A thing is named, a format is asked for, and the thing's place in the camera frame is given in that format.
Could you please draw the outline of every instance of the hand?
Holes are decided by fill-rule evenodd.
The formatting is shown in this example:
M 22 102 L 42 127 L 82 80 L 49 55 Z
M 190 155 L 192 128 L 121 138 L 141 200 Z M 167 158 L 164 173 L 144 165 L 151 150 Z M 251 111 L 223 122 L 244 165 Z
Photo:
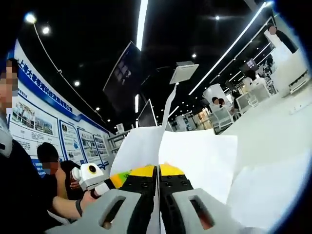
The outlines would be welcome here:
M 84 209 L 92 202 L 95 202 L 96 199 L 94 199 L 93 197 L 91 197 L 91 192 L 90 191 L 86 191 L 83 195 L 83 198 L 80 202 L 80 206 L 81 209 L 84 211 Z
M 73 181 L 70 183 L 70 188 L 71 189 L 80 189 L 80 185 L 78 181 Z
M 61 167 L 59 167 L 57 172 L 55 172 L 55 177 L 56 177 L 57 181 L 65 181 L 66 173 L 62 170 Z

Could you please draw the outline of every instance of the black ceiling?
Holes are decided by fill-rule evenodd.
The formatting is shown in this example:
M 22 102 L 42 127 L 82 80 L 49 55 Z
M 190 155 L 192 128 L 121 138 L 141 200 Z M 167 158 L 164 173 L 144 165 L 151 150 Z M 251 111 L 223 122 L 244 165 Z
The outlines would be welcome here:
M 263 1 L 255 2 L 260 7 Z M 34 12 L 39 33 L 44 26 L 51 28 L 48 36 L 40 34 L 49 56 L 71 84 L 80 80 L 81 86 L 75 89 L 93 109 L 101 108 L 99 114 L 105 123 L 57 73 L 40 45 L 33 25 L 25 23 L 19 35 L 22 48 L 42 76 L 70 103 L 112 132 L 115 132 L 116 124 L 123 122 L 129 128 L 136 119 L 135 115 L 117 116 L 102 89 L 129 41 L 136 42 L 139 8 L 140 0 L 88 1 L 88 4 L 49 5 Z M 141 90 L 146 98 L 151 99 L 160 121 L 161 109 L 173 89 L 169 81 L 176 62 L 192 60 L 199 64 L 192 78 L 178 86 L 172 104 L 172 110 L 179 105 L 182 112 L 186 112 L 193 105 L 195 108 L 201 105 L 204 88 L 211 85 L 210 81 L 272 16 L 272 10 L 265 8 L 262 11 L 230 53 L 189 96 L 254 14 L 244 0 L 149 0 L 142 53 L 155 71 Z M 220 16 L 218 21 L 215 20 L 217 15 Z M 266 38 L 259 35 L 212 84 L 220 83 L 225 88 L 225 81 L 232 77 L 230 74 L 236 74 L 244 60 L 253 58 L 267 44 Z M 192 59 L 193 53 L 197 54 L 195 59 Z

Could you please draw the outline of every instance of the white table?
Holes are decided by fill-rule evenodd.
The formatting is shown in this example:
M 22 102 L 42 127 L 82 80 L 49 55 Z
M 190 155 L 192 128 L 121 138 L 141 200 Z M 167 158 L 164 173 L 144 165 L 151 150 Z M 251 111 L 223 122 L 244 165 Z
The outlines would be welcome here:
M 278 93 L 249 109 L 223 135 L 238 136 L 235 174 L 244 166 L 296 157 L 312 149 L 312 104 L 291 115 L 299 104 L 312 102 L 312 82 L 293 95 Z

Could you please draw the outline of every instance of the display board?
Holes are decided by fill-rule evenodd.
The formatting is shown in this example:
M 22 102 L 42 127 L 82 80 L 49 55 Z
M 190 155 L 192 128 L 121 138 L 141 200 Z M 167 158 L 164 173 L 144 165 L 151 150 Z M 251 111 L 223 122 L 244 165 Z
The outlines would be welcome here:
M 30 63 L 18 41 L 9 56 L 19 63 L 18 101 L 8 116 L 9 128 L 38 173 L 44 175 L 37 157 L 37 148 L 43 142 L 53 144 L 62 161 L 71 160 L 78 165 L 94 162 L 109 169 L 104 139 L 110 133 L 54 90 Z

